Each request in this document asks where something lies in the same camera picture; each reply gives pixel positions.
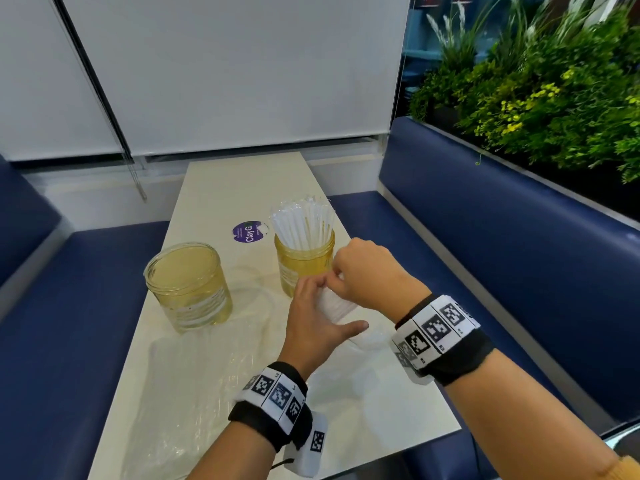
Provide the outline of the person's left hand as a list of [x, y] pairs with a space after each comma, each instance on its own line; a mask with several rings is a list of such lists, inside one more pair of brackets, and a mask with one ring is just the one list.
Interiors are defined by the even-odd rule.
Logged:
[[[317, 298], [326, 286], [326, 275], [307, 276], [298, 281], [287, 318], [284, 345], [278, 356], [279, 362], [295, 368], [304, 381], [337, 348], [328, 341], [329, 320], [317, 309]], [[364, 306], [369, 301], [367, 286], [357, 285], [357, 298], [344, 299]]]

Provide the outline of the person's right hand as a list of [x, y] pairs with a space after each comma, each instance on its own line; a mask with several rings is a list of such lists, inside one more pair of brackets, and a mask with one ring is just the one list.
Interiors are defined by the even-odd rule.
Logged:
[[396, 324], [432, 295], [385, 247], [359, 238], [348, 243], [358, 243], [356, 283], [366, 285], [369, 294], [368, 303], [358, 306], [377, 311]]

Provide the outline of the bundle of white straws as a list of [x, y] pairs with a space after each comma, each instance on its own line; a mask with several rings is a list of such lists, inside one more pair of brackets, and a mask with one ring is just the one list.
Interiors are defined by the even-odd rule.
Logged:
[[324, 287], [317, 298], [317, 309], [334, 324], [343, 320], [357, 307], [356, 303], [339, 297], [328, 287]]

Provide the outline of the person's right forearm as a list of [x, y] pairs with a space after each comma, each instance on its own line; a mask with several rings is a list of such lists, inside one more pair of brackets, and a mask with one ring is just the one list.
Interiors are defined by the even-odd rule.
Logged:
[[596, 480], [620, 457], [499, 350], [445, 390], [501, 480]]

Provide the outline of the person's left forearm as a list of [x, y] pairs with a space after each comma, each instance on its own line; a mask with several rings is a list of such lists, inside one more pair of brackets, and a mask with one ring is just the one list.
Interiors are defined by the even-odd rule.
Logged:
[[276, 450], [256, 430], [230, 422], [186, 480], [266, 480]]

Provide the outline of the yellow glass jar holding straws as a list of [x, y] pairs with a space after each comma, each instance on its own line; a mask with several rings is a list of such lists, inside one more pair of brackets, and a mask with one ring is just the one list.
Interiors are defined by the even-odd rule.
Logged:
[[323, 274], [332, 269], [334, 245], [334, 231], [327, 243], [308, 251], [288, 248], [275, 236], [280, 283], [288, 297], [293, 297], [299, 278]]

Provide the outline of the bunch of wrapped straws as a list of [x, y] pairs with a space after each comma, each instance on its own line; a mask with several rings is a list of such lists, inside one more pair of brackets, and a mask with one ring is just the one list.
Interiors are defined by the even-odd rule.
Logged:
[[281, 201], [271, 208], [270, 218], [275, 234], [284, 247], [310, 252], [330, 242], [335, 211], [327, 200], [307, 196]]

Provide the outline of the black wristband with marker tags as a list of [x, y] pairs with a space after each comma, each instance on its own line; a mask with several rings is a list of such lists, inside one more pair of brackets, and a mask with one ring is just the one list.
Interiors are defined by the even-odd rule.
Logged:
[[476, 371], [495, 350], [480, 323], [447, 295], [414, 306], [396, 323], [389, 345], [414, 384], [443, 387]]
[[313, 478], [319, 473], [328, 432], [328, 420], [307, 405], [308, 386], [290, 364], [274, 362], [251, 377], [235, 396], [230, 422], [248, 426], [284, 450], [280, 465], [292, 473]]

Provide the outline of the round purple sticker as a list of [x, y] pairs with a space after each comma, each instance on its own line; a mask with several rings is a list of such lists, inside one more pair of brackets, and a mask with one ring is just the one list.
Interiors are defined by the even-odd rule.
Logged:
[[232, 229], [233, 239], [247, 244], [262, 240], [268, 233], [268, 225], [256, 220], [242, 222]]

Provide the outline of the empty yellow glass jar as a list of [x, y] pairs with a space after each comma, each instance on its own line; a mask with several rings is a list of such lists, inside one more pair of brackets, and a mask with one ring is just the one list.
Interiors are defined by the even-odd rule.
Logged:
[[147, 288], [178, 333], [226, 322], [233, 301], [218, 252], [201, 242], [162, 250], [143, 272]]

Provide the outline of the clear plastic bag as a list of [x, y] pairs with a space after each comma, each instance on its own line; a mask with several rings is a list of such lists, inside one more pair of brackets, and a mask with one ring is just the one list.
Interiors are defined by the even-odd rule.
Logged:
[[[236, 393], [274, 361], [282, 347], [290, 298], [256, 285], [232, 290], [236, 305], [228, 322], [180, 336], [157, 339], [148, 354], [148, 372], [132, 424], [119, 480], [186, 480], [227, 425]], [[380, 314], [356, 308], [343, 322], [366, 320], [370, 327], [334, 352], [309, 380], [309, 407], [323, 411], [328, 440], [354, 433], [341, 426], [362, 425], [362, 414], [345, 420], [340, 406], [354, 400], [358, 373], [386, 348], [391, 324]]]

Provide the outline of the blue padded bench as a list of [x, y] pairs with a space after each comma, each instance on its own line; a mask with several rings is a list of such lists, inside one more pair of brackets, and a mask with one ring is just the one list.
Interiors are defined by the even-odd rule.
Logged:
[[330, 202], [640, 462], [640, 223], [408, 118], [378, 189]]
[[168, 226], [71, 233], [0, 321], [0, 480], [87, 480]]

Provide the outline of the white roller blind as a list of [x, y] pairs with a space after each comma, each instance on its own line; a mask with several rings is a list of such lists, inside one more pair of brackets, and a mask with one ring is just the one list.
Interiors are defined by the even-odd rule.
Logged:
[[63, 0], [134, 155], [388, 132], [410, 0]]
[[0, 0], [0, 155], [34, 161], [120, 151], [52, 0]]

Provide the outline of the blind pull wand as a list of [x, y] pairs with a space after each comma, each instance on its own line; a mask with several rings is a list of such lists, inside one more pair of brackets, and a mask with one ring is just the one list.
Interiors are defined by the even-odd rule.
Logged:
[[144, 203], [148, 202], [148, 196], [147, 193], [145, 192], [140, 178], [138, 176], [137, 170], [136, 170], [136, 161], [134, 160], [134, 158], [132, 157], [131, 154], [131, 149], [129, 147], [129, 144], [124, 136], [123, 130], [120, 127], [120, 124], [117, 124], [117, 129], [118, 129], [118, 138], [120, 141], [120, 144], [122, 146], [123, 149], [123, 160], [125, 161], [127, 168], [129, 170], [129, 173], [132, 177], [132, 180], [134, 182], [135, 188], [137, 190], [137, 192], [140, 195], [141, 201]]

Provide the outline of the green plants with yellow flowers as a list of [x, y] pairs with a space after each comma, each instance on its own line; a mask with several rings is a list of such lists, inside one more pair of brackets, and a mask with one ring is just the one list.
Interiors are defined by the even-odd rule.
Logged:
[[615, 2], [592, 22], [595, 0], [571, 0], [553, 16], [551, 0], [496, 0], [473, 24], [454, 0], [437, 20], [426, 14], [441, 60], [413, 93], [408, 114], [427, 122], [438, 108], [487, 150], [560, 169], [614, 167], [640, 182], [640, 22]]

